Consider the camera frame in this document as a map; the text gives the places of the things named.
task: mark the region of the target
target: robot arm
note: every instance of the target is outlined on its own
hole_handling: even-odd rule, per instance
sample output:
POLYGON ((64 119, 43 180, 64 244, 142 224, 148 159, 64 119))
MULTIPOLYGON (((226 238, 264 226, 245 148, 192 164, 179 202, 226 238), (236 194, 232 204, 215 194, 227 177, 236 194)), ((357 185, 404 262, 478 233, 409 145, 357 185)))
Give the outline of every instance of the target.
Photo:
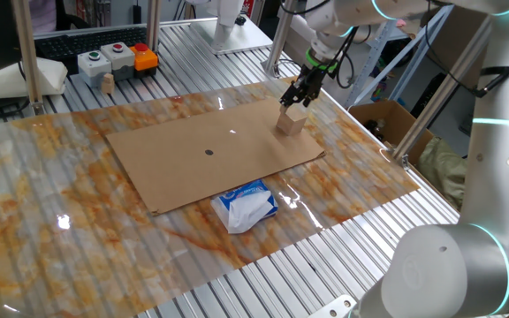
MULTIPOLYGON (((509 0, 444 0, 448 4, 499 14, 509 10, 509 0)), ((298 80, 293 82, 280 99, 285 110, 296 102, 308 106, 317 98, 323 79, 334 76, 335 62, 339 60, 339 48, 352 27, 378 24, 387 19, 401 19, 427 10, 426 0, 308 0, 308 8, 316 10, 306 14, 308 26, 315 30, 311 47, 306 54, 311 67, 302 67, 298 80), (328 65, 333 70, 315 70, 328 65)))
MULTIPOLYGON (((308 8, 320 0, 309 0, 308 8)), ((316 30, 308 50, 313 67, 280 100, 308 106, 319 94, 323 65, 335 63, 350 26, 402 18, 427 9, 425 0, 326 0, 307 15, 316 30)), ((509 69, 509 0, 447 0, 489 13, 492 35, 479 86, 509 69)), ((465 198, 458 224, 425 225, 400 240, 388 271, 350 318, 450 318, 509 313, 509 73, 475 106, 465 198)))

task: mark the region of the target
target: wooden block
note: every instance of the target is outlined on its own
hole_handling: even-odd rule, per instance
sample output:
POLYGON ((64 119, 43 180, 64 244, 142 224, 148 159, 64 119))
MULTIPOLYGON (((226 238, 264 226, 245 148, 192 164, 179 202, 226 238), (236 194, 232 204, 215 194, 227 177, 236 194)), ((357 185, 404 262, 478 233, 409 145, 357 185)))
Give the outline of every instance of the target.
POLYGON ((102 92, 104 94, 113 94, 115 91, 115 79, 113 74, 107 73, 103 75, 102 92))
POLYGON ((290 106, 286 112, 280 113, 276 127, 288 136, 293 136, 301 132, 306 124, 306 119, 308 116, 298 108, 298 105, 290 106))

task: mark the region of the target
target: blue tissue package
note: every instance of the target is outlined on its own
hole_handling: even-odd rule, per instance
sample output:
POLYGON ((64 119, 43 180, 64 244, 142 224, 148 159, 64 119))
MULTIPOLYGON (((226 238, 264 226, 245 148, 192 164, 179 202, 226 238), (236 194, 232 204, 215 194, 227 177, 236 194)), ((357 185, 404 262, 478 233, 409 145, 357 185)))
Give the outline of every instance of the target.
MULTIPOLYGON (((218 199, 221 201, 221 203, 223 203, 225 208, 227 208, 227 210, 229 210, 231 208, 231 202, 233 202, 234 200, 236 200, 242 196, 245 196, 245 195, 262 193, 265 191, 269 191, 269 188, 267 188, 266 185, 259 179, 259 180, 253 181, 249 184, 246 184, 238 189, 235 189, 231 192, 228 192, 224 195, 221 195, 221 196, 219 196, 218 199)), ((268 199, 268 202, 274 208, 272 208, 269 211, 269 213, 267 213, 261 220, 264 220, 267 217, 274 216, 276 214, 276 211, 278 211, 278 204, 274 200, 274 196, 271 195, 268 199)))

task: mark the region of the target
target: metal post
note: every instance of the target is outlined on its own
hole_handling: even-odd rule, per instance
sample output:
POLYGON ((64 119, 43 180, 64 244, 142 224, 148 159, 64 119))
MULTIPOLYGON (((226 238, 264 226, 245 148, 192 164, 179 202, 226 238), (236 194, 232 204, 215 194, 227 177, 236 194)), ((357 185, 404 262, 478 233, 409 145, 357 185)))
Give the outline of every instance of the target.
MULTIPOLYGON (((295 0, 286 0, 285 8, 289 11, 293 11, 295 3, 295 0)), ((286 36, 288 35, 290 24, 292 24, 292 14, 283 11, 282 18, 280 19, 280 22, 278 22, 278 28, 276 30, 276 34, 274 35, 274 41, 272 42, 272 48, 270 49, 269 59, 262 62, 262 68, 264 72, 270 77, 277 77, 279 75, 277 63, 278 59, 280 58, 280 54, 282 54, 284 44, 286 43, 286 36)))
POLYGON ((359 96, 362 87, 364 87, 364 84, 366 83, 368 76, 370 75, 372 70, 374 70, 376 62, 378 62, 378 58, 380 58, 380 54, 382 53, 384 46, 388 42, 388 38, 390 37, 390 33, 392 32, 392 29, 394 27, 396 27, 395 20, 385 22, 384 26, 381 26, 382 31, 380 32, 380 35, 377 36, 374 44, 370 48, 370 52, 368 53, 368 60, 364 64, 364 66, 362 66, 362 70, 361 72, 359 72, 359 76, 357 76, 357 79, 353 83, 353 90, 351 91, 351 93, 349 93, 349 97, 345 102, 346 109, 348 109, 349 107, 353 106, 356 103, 357 97, 359 96))
MULTIPOLYGON (((486 18, 451 69, 451 74, 453 74, 457 80, 461 80, 470 69, 473 62, 481 54, 484 47, 486 47, 489 37, 490 18, 486 18)), ((457 82, 451 78, 451 76, 447 75, 439 89, 435 92, 425 109, 422 111, 421 115, 406 133, 404 139, 396 147, 393 156, 398 163, 402 163, 409 150, 415 145, 415 142, 423 134, 423 131, 431 122, 431 119, 437 114, 441 106, 444 105, 444 102, 449 98, 453 89, 457 85, 457 82)))
MULTIPOLYGON (((441 26, 444 24, 444 21, 449 16, 449 13, 451 12, 452 7, 445 7, 441 9, 433 18, 431 18, 429 26, 429 38, 433 41, 435 39, 436 35, 439 33, 439 30, 441 29, 441 26)), ((368 61, 363 67, 363 71, 361 74, 359 74, 359 77, 354 83, 354 89, 351 91, 351 94, 349 95, 349 98, 347 99, 347 102, 345 104, 346 108, 351 107, 355 105, 356 103, 360 102, 372 89, 378 85, 378 83, 386 76, 388 73, 396 66, 397 63, 409 52, 411 49, 415 47, 415 44, 417 44, 419 41, 422 41, 422 44, 426 45, 426 43, 423 41, 425 35, 425 27, 420 30, 420 32, 417 34, 415 39, 410 41, 405 48, 403 48, 396 57, 392 59, 392 61, 384 67, 384 69, 375 77, 375 79, 369 83, 365 88, 362 88, 364 85, 364 82, 366 82, 368 75, 372 70, 374 69, 374 66, 376 65, 376 61, 378 61, 378 58, 380 57, 380 53, 382 53, 382 50, 378 50, 378 47, 375 46, 371 49, 370 55, 369 55, 368 61)), ((384 43, 382 44, 382 48, 384 48, 385 42, 388 41, 387 38, 383 40, 384 43)), ((398 85, 394 88, 394 91, 392 92, 392 95, 394 95, 394 92, 396 92, 397 96, 401 94, 401 91, 406 87, 407 82, 410 80, 411 75, 414 74, 415 69, 423 59, 423 56, 425 56, 425 53, 427 52, 427 45, 426 49, 422 50, 422 47, 415 53, 413 60, 410 62, 410 65, 406 68, 406 71, 402 75, 401 80, 398 82, 398 85)))
POLYGON ((111 0, 97 0, 95 11, 99 14, 100 27, 111 27, 111 0))
POLYGON ((158 51, 158 32, 160 31, 160 0, 148 0, 147 45, 153 52, 158 51))
MULTIPOLYGON (((441 10, 438 12, 438 13, 443 14, 441 19, 439 19, 439 21, 436 21, 435 20, 435 18, 437 16, 436 15, 429 21, 428 25, 425 26, 425 27, 429 27, 429 29, 428 29, 429 43, 433 43, 433 41, 436 39, 437 35, 439 34, 439 31, 441 30, 441 27, 443 26, 443 24, 449 17, 449 14, 451 14, 453 7, 454 7, 454 5, 448 5, 448 6, 441 8, 441 10)), ((396 87, 392 90, 390 97, 388 97, 389 100, 396 101, 399 99, 399 97, 404 92, 404 89, 406 89, 407 83, 412 78, 412 75, 414 75, 415 70, 422 62, 423 57, 425 57, 428 50, 429 50, 429 46, 428 46, 427 40, 426 40, 425 36, 422 36, 422 42, 420 43, 418 50, 415 51, 414 57, 412 57, 412 60, 409 62, 406 70, 400 77, 398 84, 396 84, 396 87)))
POLYGON ((22 67, 27 82, 28 99, 35 115, 44 114, 42 105, 41 84, 39 82, 40 71, 36 63, 36 51, 34 50, 33 26, 31 24, 31 12, 28 8, 28 0, 12 0, 17 34, 21 48, 22 67))

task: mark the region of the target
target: cardboard box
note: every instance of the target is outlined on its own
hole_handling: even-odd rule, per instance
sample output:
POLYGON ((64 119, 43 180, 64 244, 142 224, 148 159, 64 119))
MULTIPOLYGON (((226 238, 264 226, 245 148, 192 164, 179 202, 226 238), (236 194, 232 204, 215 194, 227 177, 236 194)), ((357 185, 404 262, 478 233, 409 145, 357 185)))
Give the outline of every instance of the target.
MULTIPOLYGON (((428 17, 434 16, 436 13, 437 10, 425 13, 422 18, 422 26, 425 26, 428 17)), ((437 37, 431 43, 431 48, 436 52, 438 58, 433 55, 431 50, 428 51, 428 57, 436 64, 443 64, 440 66, 447 71, 451 70, 484 19, 486 19, 485 13, 454 7, 437 37)), ((461 83, 466 87, 474 88, 478 84, 485 56, 486 48, 462 78, 461 83)))
MULTIPOLYGON (((362 125, 365 125, 371 119, 377 121, 383 118, 386 121, 386 125, 382 130, 383 142, 388 141, 394 146, 397 146, 404 139, 407 131, 415 122, 415 118, 394 101, 353 106, 349 108, 349 114, 362 125)), ((408 154, 408 161, 411 164, 417 164, 423 149, 433 137, 433 133, 429 130, 423 133, 408 154)))
POLYGON ((153 215, 319 158, 309 132, 287 136, 276 99, 107 135, 153 215))

